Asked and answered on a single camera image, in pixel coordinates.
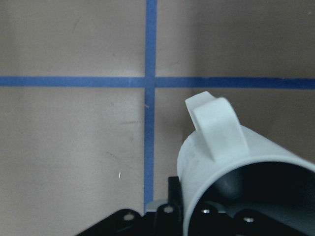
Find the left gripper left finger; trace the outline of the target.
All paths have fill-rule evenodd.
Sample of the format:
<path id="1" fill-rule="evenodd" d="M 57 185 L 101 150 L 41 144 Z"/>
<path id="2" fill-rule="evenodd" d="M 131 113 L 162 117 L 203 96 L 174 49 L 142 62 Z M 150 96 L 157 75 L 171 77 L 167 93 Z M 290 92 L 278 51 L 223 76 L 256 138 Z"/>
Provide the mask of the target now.
<path id="1" fill-rule="evenodd" d="M 167 202 L 157 208 L 154 219 L 154 235 L 183 235 L 183 197 L 178 177 L 168 178 Z"/>

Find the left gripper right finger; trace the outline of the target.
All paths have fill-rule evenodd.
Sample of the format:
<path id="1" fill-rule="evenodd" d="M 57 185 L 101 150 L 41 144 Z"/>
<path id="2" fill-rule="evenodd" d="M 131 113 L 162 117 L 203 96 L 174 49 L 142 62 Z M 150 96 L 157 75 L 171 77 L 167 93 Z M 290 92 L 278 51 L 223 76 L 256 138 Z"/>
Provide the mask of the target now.
<path id="1" fill-rule="evenodd" d="M 203 236 L 313 236 L 315 216 L 285 216 L 246 207 L 231 208 L 205 201 L 200 207 Z"/>

